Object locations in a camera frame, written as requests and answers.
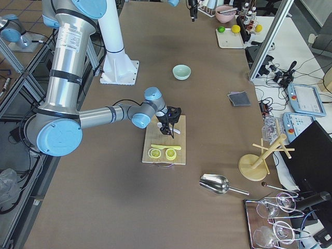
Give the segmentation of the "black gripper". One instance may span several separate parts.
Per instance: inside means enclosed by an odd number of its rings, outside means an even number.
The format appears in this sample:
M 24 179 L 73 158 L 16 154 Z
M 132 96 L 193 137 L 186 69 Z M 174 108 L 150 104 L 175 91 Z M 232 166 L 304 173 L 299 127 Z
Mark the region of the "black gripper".
M 158 110 L 155 115 L 161 123 L 160 131 L 164 135 L 170 135 L 170 125 L 178 123 L 182 110 L 180 107 L 165 106 L 163 109 Z
M 188 8 L 190 10 L 190 17 L 192 21 L 195 21 L 197 18 L 197 7 L 199 5 L 198 0 L 187 0 Z

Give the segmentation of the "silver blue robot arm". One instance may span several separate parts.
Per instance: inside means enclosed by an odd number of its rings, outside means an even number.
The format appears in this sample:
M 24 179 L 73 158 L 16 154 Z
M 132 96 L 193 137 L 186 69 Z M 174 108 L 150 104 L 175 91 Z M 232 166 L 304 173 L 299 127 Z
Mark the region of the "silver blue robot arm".
M 181 109 L 167 106 L 160 90 L 145 90 L 141 104 L 119 104 L 78 111 L 76 102 L 82 84 L 83 65 L 90 36 L 100 30 L 106 57 L 100 82 L 133 85 L 139 67 L 125 52 L 114 1 L 43 1 L 46 25 L 58 36 L 46 99 L 25 124 L 25 136 L 44 154 L 59 157 L 74 151 L 84 128 L 130 120 L 145 128 L 153 117 L 161 122 L 161 133 L 173 134 Z
M 167 2 L 171 6 L 176 7 L 179 4 L 180 0 L 168 0 Z M 198 3 L 197 0 L 186 0 L 185 4 L 186 4 L 187 9 L 190 12 L 191 20 L 192 20 L 192 22 L 194 22 L 197 19 L 197 17 L 198 17 L 198 6 L 199 6 L 199 3 Z

